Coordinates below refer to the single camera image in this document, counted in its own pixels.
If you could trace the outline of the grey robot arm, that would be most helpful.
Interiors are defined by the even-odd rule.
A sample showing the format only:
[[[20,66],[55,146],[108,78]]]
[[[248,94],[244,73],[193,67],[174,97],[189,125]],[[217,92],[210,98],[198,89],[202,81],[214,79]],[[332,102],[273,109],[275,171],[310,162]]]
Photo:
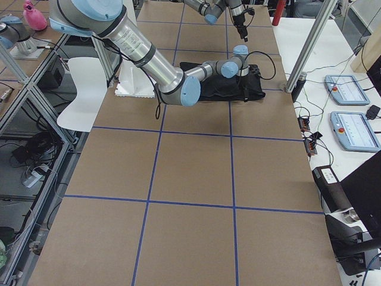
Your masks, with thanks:
[[[207,1],[202,0],[184,0],[183,3],[198,14],[204,17],[206,23],[213,25],[216,24],[219,17],[228,9],[231,16],[233,25],[239,33],[239,36],[244,42],[248,41],[247,25],[245,24],[245,15],[249,14],[254,18],[255,11],[253,8],[244,5],[242,1],[236,0],[218,0],[212,1],[210,4]]]
[[[123,56],[156,81],[158,96],[165,104],[193,106],[199,100],[201,82],[208,77],[248,74],[245,45],[234,47],[228,60],[206,61],[186,72],[173,67],[129,19],[122,1],[50,1],[49,21],[61,33],[109,39]]]

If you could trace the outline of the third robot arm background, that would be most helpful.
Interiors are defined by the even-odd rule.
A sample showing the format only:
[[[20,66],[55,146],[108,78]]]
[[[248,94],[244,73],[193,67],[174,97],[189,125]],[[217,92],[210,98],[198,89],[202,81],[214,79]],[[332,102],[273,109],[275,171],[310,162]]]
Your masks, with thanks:
[[[1,44],[19,60],[36,60],[43,52],[23,22],[11,14],[1,17]]]

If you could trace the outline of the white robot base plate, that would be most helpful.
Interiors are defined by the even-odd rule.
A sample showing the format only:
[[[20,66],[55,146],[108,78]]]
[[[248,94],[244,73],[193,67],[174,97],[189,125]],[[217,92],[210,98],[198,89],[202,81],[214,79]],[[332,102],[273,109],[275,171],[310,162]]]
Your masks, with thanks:
[[[118,97],[154,98],[154,87],[149,77],[132,62],[123,60],[115,89]]]

